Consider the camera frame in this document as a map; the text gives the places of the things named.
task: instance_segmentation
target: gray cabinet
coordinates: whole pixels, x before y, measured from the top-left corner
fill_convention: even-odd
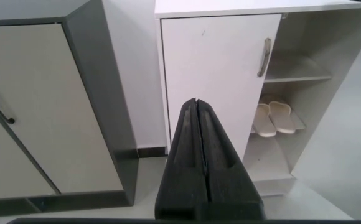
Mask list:
[[[114,192],[117,206],[133,204],[138,155],[102,2],[2,14],[10,5],[0,7],[0,198]]]

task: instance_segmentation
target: cabinet door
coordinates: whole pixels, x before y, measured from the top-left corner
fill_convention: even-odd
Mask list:
[[[0,109],[61,193],[123,189],[60,24],[0,27]]]
[[[0,124],[0,198],[54,193]]]
[[[265,74],[258,77],[281,15],[163,19],[171,139],[184,102],[209,103],[243,159]]]

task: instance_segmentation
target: white cabinet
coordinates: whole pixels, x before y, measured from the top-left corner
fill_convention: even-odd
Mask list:
[[[351,143],[348,155],[340,156],[344,148],[332,149],[335,144],[325,140],[339,133],[316,130],[319,124],[325,127],[331,124],[322,120],[326,113],[332,113],[333,123],[341,119],[337,114],[348,115],[342,118],[346,121],[358,120],[349,112],[327,109],[331,109],[335,94],[352,68],[359,68],[361,72],[361,60],[355,61],[359,52],[361,58],[361,2],[326,0],[306,4],[229,0],[194,4],[175,0],[169,4],[157,0],[156,17],[168,147],[181,105],[191,98],[199,98],[214,109],[261,196],[288,193],[296,179],[292,174],[312,181],[312,186],[320,181],[314,180],[311,174],[321,175],[327,186],[334,186],[340,181],[333,180],[332,168],[343,167],[344,170],[337,170],[341,174],[349,174],[348,169],[353,169],[355,174],[361,170],[345,168],[348,162],[337,163],[334,159],[355,158],[355,150],[361,146]],[[258,78],[266,38],[272,40],[273,53],[266,73]],[[355,84],[346,92],[351,93],[360,82],[355,77]],[[277,132],[273,137],[264,138],[251,129],[258,98],[265,94],[276,95],[290,105],[293,134]],[[348,104],[349,98],[353,100],[356,96],[344,94],[339,98],[343,98],[345,109],[361,105],[361,100]],[[357,125],[346,123],[331,128],[342,129],[346,125],[355,131]],[[348,140],[360,141],[352,137]],[[314,149],[312,145],[327,147]],[[320,165],[322,156],[324,161],[333,159],[325,172],[314,167],[314,164]],[[351,181],[347,175],[344,179]],[[355,189],[361,189],[361,181],[355,183]],[[323,184],[315,187],[322,191],[333,189]],[[335,198],[336,192],[328,197]],[[361,198],[361,192],[347,187],[344,192]]]
[[[265,79],[264,56],[269,50],[266,59],[270,57],[280,17],[198,17],[161,22],[171,138],[181,106],[198,98],[214,108],[243,158]]]
[[[123,189],[60,24],[0,27],[0,109],[61,193]]]
[[[54,190],[0,124],[0,198],[54,193]]]

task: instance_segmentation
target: silver handle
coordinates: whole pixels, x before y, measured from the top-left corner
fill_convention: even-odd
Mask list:
[[[265,73],[265,70],[268,66],[271,44],[272,44],[272,40],[270,38],[266,38],[265,39],[265,54],[263,56],[263,63],[262,63],[261,69],[257,74],[258,77],[263,76],[263,74]]]

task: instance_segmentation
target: gray baseboard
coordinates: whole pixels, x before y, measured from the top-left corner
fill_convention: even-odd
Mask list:
[[[0,200],[0,216],[132,206],[124,190]]]
[[[166,147],[148,147],[138,149],[139,158],[168,156]]]

